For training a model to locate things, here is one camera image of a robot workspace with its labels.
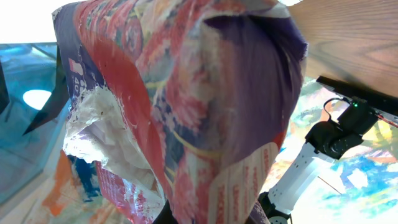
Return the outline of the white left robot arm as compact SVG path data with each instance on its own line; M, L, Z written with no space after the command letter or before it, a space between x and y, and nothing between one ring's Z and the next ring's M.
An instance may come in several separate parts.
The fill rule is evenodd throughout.
M320 172L329 168L352 147L363 143L363 135L378 121L374 109L364 100L349 103L337 121L329 118L316 123L305 137L298 156L259 203L270 224L287 224L300 196Z

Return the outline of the purple pad package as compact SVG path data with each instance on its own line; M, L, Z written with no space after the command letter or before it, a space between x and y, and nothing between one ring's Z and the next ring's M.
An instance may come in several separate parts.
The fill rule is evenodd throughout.
M82 1L53 12L71 108L133 223L265 223L257 201L302 88L307 43L279 1Z

